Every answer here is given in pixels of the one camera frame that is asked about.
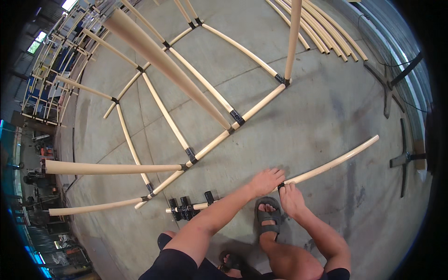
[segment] black shorts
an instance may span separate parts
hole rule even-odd
[[[175,249],[163,248],[170,242],[172,238],[164,233],[159,235],[157,244],[159,245],[160,254],[154,261],[152,267],[148,269],[139,280],[152,279],[192,279],[192,280],[234,280],[235,278],[225,275],[208,259],[204,259],[199,267],[196,262],[184,252]],[[320,280],[348,280],[350,273],[345,268],[338,268],[328,273],[323,273]],[[266,273],[257,276],[257,280],[277,279],[274,273]]]

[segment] leg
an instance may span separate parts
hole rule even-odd
[[[274,211],[269,204],[260,204],[260,211]],[[262,225],[275,224],[269,220]],[[292,280],[319,279],[323,274],[320,262],[303,248],[275,242],[277,233],[266,232],[260,235],[260,247],[267,254],[272,271],[277,277]]]

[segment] skin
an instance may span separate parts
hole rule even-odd
[[[266,169],[256,174],[249,184],[202,210],[178,234],[165,232],[173,238],[164,249],[176,249],[186,253],[199,267],[208,250],[211,237],[246,203],[271,193],[284,180],[284,171],[277,168]],[[288,280],[317,280],[324,271],[336,268],[350,271],[349,246],[331,226],[321,221],[305,206],[299,189],[291,183],[281,187],[279,193],[283,210],[307,230],[318,250],[327,259],[327,264],[322,267],[320,262],[303,248],[276,243],[275,232],[262,233],[260,247],[267,254],[275,275]],[[275,208],[269,204],[260,204],[258,210],[270,212]],[[275,221],[262,222],[262,225],[267,224],[275,224]],[[236,269],[231,269],[228,275],[241,278],[241,273]]]

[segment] knee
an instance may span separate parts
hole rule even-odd
[[[176,236],[176,233],[173,232],[173,231],[171,231],[171,230],[167,230],[167,231],[164,231],[164,232],[162,232],[162,233],[165,233],[166,235],[168,235],[168,236],[171,237],[171,238],[173,238],[173,237]]]

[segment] beige pipe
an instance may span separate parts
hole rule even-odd
[[[333,38],[328,34],[328,32],[313,17],[309,16],[309,14],[307,14],[305,10],[303,12],[303,18],[314,28],[317,33],[319,33],[321,38],[330,48],[335,51],[337,56],[341,57],[344,62],[347,62],[348,60],[342,53],[342,50],[339,48]]]
[[[181,11],[182,15],[184,16],[185,20],[190,23],[191,19],[188,16],[187,12],[185,11],[184,7],[182,6],[182,4],[180,3],[179,0],[174,0],[174,3],[176,3],[177,7],[179,8],[179,10]]]
[[[142,165],[140,163],[140,160],[138,159],[137,153],[136,153],[136,151],[134,149],[134,145],[132,144],[131,137],[129,136],[128,129],[126,128],[125,119],[123,118],[123,113],[121,112],[121,108],[120,108],[119,104],[116,105],[116,111],[118,112],[118,117],[120,118],[121,127],[123,129],[124,134],[125,134],[126,142],[128,143],[129,149],[131,150],[131,154],[132,154],[132,157],[134,158],[135,164],[136,165]],[[146,174],[145,173],[141,173],[141,176],[143,178],[143,181],[145,181],[145,185],[148,185],[149,184],[149,179],[146,176]]]
[[[118,55],[119,57],[121,57],[122,59],[124,59],[125,61],[127,61],[129,64],[131,64],[134,68],[138,67],[138,64],[133,62],[131,59],[129,59],[127,56],[125,56],[124,54],[122,54],[121,52],[119,52],[116,48],[112,47],[109,43],[107,43],[106,41],[104,41],[103,39],[101,39],[100,37],[98,37],[97,35],[93,34],[92,32],[90,32],[87,29],[83,29],[82,30],[85,34],[87,34],[90,38],[92,38],[93,40],[95,40],[96,42],[102,44],[103,46],[105,46],[107,49],[111,50],[113,53],[115,53],[116,55]]]
[[[146,73],[143,73],[143,79],[146,82],[146,85],[149,88],[149,91],[151,92],[152,96],[154,97],[155,102],[157,103],[157,105],[159,106],[160,110],[162,111],[163,116],[165,117],[165,119],[167,120],[169,126],[171,127],[171,130],[173,131],[173,133],[175,134],[176,138],[179,140],[180,144],[182,145],[182,148],[184,148],[184,150],[188,149],[188,143],[185,140],[185,138],[183,137],[182,133],[179,131],[179,129],[177,128],[176,124],[174,123],[174,121],[172,120],[171,116],[169,115],[167,109],[165,108],[164,104],[162,103],[162,101],[160,100],[159,96],[157,95],[157,92],[155,91],[154,87],[152,86],[148,76],[146,75]]]
[[[141,20],[143,24],[149,28],[149,30],[151,30],[151,32],[157,37],[157,39],[160,40],[160,42],[165,42],[165,39],[162,37],[162,35],[157,32],[157,30],[142,16],[141,13],[137,11],[136,8],[131,5],[131,3],[129,3],[127,0],[121,0],[121,2],[129,9],[129,11],[131,11],[131,13],[133,13],[139,20]]]
[[[168,177],[165,181],[163,181],[162,184],[160,184],[157,188],[154,189],[153,193],[158,194],[161,192],[166,186],[171,184],[175,179],[177,179],[180,175],[182,175],[184,171],[176,171],[173,174],[171,174],[170,177]],[[137,203],[134,208],[139,209],[143,205],[145,205],[148,201],[142,200],[141,202]]]
[[[205,29],[215,33],[219,37],[221,37],[224,40],[226,40],[227,42],[231,43],[233,46],[237,47],[240,51],[245,53],[248,57],[252,58],[256,63],[258,63],[261,67],[263,67],[266,71],[268,71],[273,77],[275,77],[277,75],[277,72],[274,71],[274,69],[272,69],[269,65],[267,65],[266,62],[264,62],[263,60],[259,59],[258,56],[256,56],[255,54],[251,53],[248,49],[246,49],[245,47],[243,47],[239,43],[237,43],[234,40],[230,39],[226,35],[224,35],[221,32],[219,32],[218,30],[208,26],[207,24],[202,24],[202,27],[204,27]]]
[[[313,3],[311,3],[309,0],[305,0],[305,2],[307,4],[309,4],[311,7],[313,7],[316,11],[318,11],[324,18],[326,18],[329,22],[331,22],[331,24],[333,26],[336,27],[337,30],[339,30],[340,33],[342,33],[344,35],[344,37],[350,42],[350,44],[352,44],[353,48],[355,48],[355,50],[359,53],[359,55],[361,56],[361,58],[364,61],[367,61],[368,58],[367,56],[364,54],[364,52],[361,50],[361,48],[358,46],[358,44],[356,44],[356,42],[352,39],[352,37],[350,37],[350,35],[339,25],[337,24],[337,22],[332,19],[329,15],[327,15],[321,8],[319,8],[318,6],[314,5]]]
[[[204,203],[199,203],[199,204],[193,204],[193,209],[194,210],[202,210],[208,207],[208,203],[204,202]],[[171,208],[166,208],[165,209],[166,213],[171,213]]]
[[[280,11],[280,9],[277,8],[277,6],[275,6],[274,3],[272,3],[270,0],[266,0],[266,2],[277,12],[277,14],[281,16],[281,18],[289,25],[289,27],[291,27],[291,21]],[[302,35],[300,35],[300,33],[299,33],[299,40],[306,50],[310,50],[310,46],[302,37]]]
[[[88,213],[100,210],[106,210],[131,204],[136,204],[141,202],[142,198],[134,198],[125,201],[112,202],[106,204],[99,204],[93,206],[83,206],[83,207],[72,207],[72,208],[53,208],[49,209],[50,216],[65,216],[65,215],[74,215],[81,213]]]
[[[275,0],[275,2],[277,2],[277,4],[280,5],[286,12],[291,14],[291,8],[288,7],[282,0]],[[311,27],[305,21],[300,21],[300,27],[305,30],[305,32],[313,40],[314,44],[317,46],[321,53],[330,53],[330,50],[327,48],[327,46],[325,46],[320,37],[314,32],[314,30],[311,29]]]
[[[62,82],[64,82],[64,83],[67,83],[67,84],[69,84],[69,85],[72,85],[72,86],[75,86],[75,87],[79,87],[79,88],[82,89],[82,90],[86,90],[86,91],[88,91],[88,92],[91,92],[91,93],[93,93],[93,94],[99,95],[99,96],[104,97],[104,98],[106,98],[106,99],[112,100],[112,97],[109,96],[109,95],[107,95],[107,94],[104,94],[104,93],[99,92],[99,91],[97,91],[97,90],[94,90],[94,89],[91,89],[91,88],[89,88],[89,87],[83,86],[82,84],[78,84],[77,82],[74,82],[74,81],[69,80],[69,79],[67,79],[67,78],[64,78],[64,77],[62,77],[62,76],[56,76],[56,79],[58,79],[58,80],[60,80],[60,81],[62,81]]]
[[[173,165],[130,165],[130,164],[80,164],[45,160],[48,174],[66,175],[109,175],[109,174],[139,174],[181,170],[180,164]]]
[[[311,26],[309,26],[305,20],[300,21],[300,23],[302,24],[304,29],[306,28],[307,30],[309,30],[310,33],[314,36],[314,38],[316,38],[316,40],[319,42],[319,45],[323,48],[324,53],[330,54],[330,50],[327,48],[327,46],[319,37],[319,35],[317,35],[317,33],[311,28]]]
[[[314,10],[311,6],[309,6],[306,2],[303,3],[303,7],[311,14],[313,15],[324,27],[327,29],[327,31],[333,36],[333,38],[338,42],[340,47],[344,50],[346,56],[350,56],[353,54],[352,49],[349,47],[349,45],[345,42],[345,40],[339,35],[339,33],[336,31],[336,29],[324,18],[318,13],[316,10]],[[353,56],[353,59],[355,61],[358,61],[359,59],[356,57],[356,55]]]
[[[205,97],[200,89],[188,78],[176,63],[122,10],[115,9],[112,16],[103,24],[112,33],[117,34],[125,42],[151,62],[159,71],[167,76],[173,83],[196,101],[225,129],[230,129],[230,124],[221,115],[218,109]]]
[[[187,35],[191,30],[191,27],[189,27],[188,29],[186,29],[184,32],[180,33],[178,36],[176,36],[171,42],[169,42],[170,46],[172,46],[175,42],[179,41],[182,37],[184,37],[185,35]],[[143,66],[143,70],[146,70],[149,66],[151,65],[151,63],[147,62],[144,66]],[[125,86],[125,88],[120,92],[120,94],[117,96],[117,100],[120,100],[122,98],[122,96],[126,93],[126,91],[131,87],[131,85],[137,80],[137,78],[141,75],[142,73],[140,71],[138,71],[134,77],[128,82],[128,84]],[[111,106],[109,107],[108,111],[106,112],[106,114],[104,114],[103,118],[107,119],[107,117],[109,116],[109,114],[112,112],[112,110],[115,107],[115,103],[112,103]]]
[[[221,105],[224,106],[224,108],[231,112],[233,111],[232,106],[227,102],[227,100],[222,97],[222,95],[193,67],[191,66],[188,61],[186,61],[176,50],[173,48],[169,49],[172,54],[174,54],[175,57],[177,57],[178,60],[182,62],[183,65],[185,65],[188,70],[208,89],[208,91],[221,103]]]
[[[284,69],[285,80],[291,79],[293,63],[296,59],[297,37],[300,28],[300,13],[302,11],[302,0],[293,0],[291,11],[291,29],[289,31],[288,57],[286,58],[286,67]]]
[[[284,183],[285,184],[289,184],[289,183],[294,183],[294,184],[298,184],[300,182],[303,182],[305,180],[308,180],[316,175],[319,175],[327,170],[330,170],[331,168],[343,163],[344,161],[354,157],[355,155],[359,154],[360,152],[362,152],[363,150],[367,149],[368,147],[370,147],[373,143],[375,143],[376,141],[378,141],[379,136],[375,135],[374,137],[370,138],[369,140],[367,140],[366,142],[364,142],[363,144],[359,145],[358,147],[354,148],[353,150],[351,150],[348,153],[343,154],[342,156],[316,168],[313,169],[311,171],[308,171],[306,173],[303,173],[297,177],[294,177],[292,179],[286,180]],[[277,191],[277,188],[275,188],[271,193],[274,193]],[[208,207],[208,203],[204,202],[204,203],[200,203],[200,204],[194,204],[193,205],[193,209],[194,210],[201,210],[201,209],[205,209]],[[165,209],[166,213],[171,213],[171,208],[166,208]]]
[[[184,1],[185,1],[185,5],[187,6],[188,10],[190,10],[191,14],[193,15],[193,18],[198,18],[198,15],[194,11],[193,6],[191,5],[190,1],[188,1],[188,0],[184,0]]]
[[[260,102],[258,102],[257,105],[255,105],[252,109],[250,109],[246,114],[244,114],[243,119],[245,121],[248,121],[256,112],[258,112],[261,108],[263,108],[264,106],[266,106],[266,104],[268,104],[272,99],[274,99],[274,97],[276,97],[280,92],[282,92],[285,89],[285,85],[281,84],[278,87],[276,87],[276,89],[274,89],[270,94],[268,94],[265,98],[263,98]],[[234,129],[238,129],[240,127],[240,125],[235,122],[233,123],[232,127]],[[229,132],[228,131],[224,131],[222,132],[218,137],[216,137],[210,144],[208,144],[207,146],[205,146],[200,152],[198,152],[196,154],[196,159],[200,160],[201,158],[203,158],[206,154],[208,154],[211,150],[213,150],[218,144],[220,144],[221,142],[224,141],[225,138],[227,138],[229,136]],[[191,167],[193,164],[191,163],[191,161],[188,161],[185,164],[187,167]],[[169,184],[171,184],[175,179],[177,179],[180,175],[183,174],[183,171],[176,171],[174,172],[168,179],[166,179],[162,184],[160,184],[155,190],[154,193],[159,193],[160,191],[162,191],[166,186],[168,186]],[[135,209],[139,209],[140,207],[142,207],[143,205],[146,204],[147,201],[143,201],[140,202],[139,204],[137,204],[136,206],[134,206]]]

